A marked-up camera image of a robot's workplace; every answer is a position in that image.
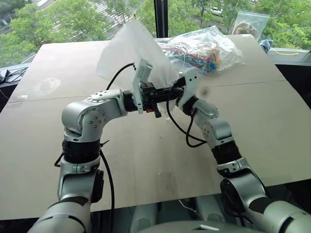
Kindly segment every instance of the beige tabletop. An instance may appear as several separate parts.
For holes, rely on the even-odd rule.
[[[242,155],[265,185],[311,178],[310,109],[254,39],[230,38],[243,51],[246,64],[201,77],[198,97],[215,104],[228,120]],[[3,109],[0,219],[38,217],[57,201],[59,169],[53,164],[61,153],[61,112],[106,87],[107,81],[95,76],[106,44],[44,45]],[[187,127],[187,116],[178,109],[173,115]],[[192,131],[201,136],[196,126]],[[222,178],[208,146],[189,148],[165,117],[129,113],[105,126],[102,141],[107,139],[104,154],[117,208],[220,191]],[[109,207],[105,173],[103,198],[92,210]]]

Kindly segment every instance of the white cable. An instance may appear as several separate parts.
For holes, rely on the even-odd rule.
[[[3,94],[4,97],[6,97],[7,99],[9,99],[1,90],[0,90],[1,94]]]
[[[178,200],[178,201],[185,209],[190,210],[191,212],[195,213],[197,216],[199,216],[200,220],[203,220],[203,218],[201,217],[201,215],[198,212],[196,212],[195,210],[185,206],[181,200]]]

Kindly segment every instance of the yellow cable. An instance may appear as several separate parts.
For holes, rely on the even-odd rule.
[[[276,52],[278,55],[289,55],[289,56],[291,56],[291,55],[298,55],[298,54],[299,54],[299,52],[296,52],[296,53],[280,53],[280,52],[276,51],[274,48],[272,48],[272,49],[273,49],[273,51]]]

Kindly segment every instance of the white car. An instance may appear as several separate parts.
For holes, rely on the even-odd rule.
[[[212,12],[212,14],[217,15],[217,16],[220,16],[223,12],[222,9],[219,10],[217,7],[213,7],[210,11]]]

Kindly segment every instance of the clear plastic bag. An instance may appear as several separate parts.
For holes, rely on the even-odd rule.
[[[252,34],[259,41],[270,15],[239,11],[232,34]]]
[[[205,73],[244,64],[242,51],[216,26],[178,35],[159,45],[167,57],[178,58],[185,66],[191,64]]]
[[[96,74],[107,80],[123,66],[144,59],[153,66],[148,81],[156,88],[169,87],[178,79],[178,72],[155,42],[148,30],[138,21],[127,23],[104,48]],[[124,90],[133,90],[134,69],[123,70],[114,84]]]

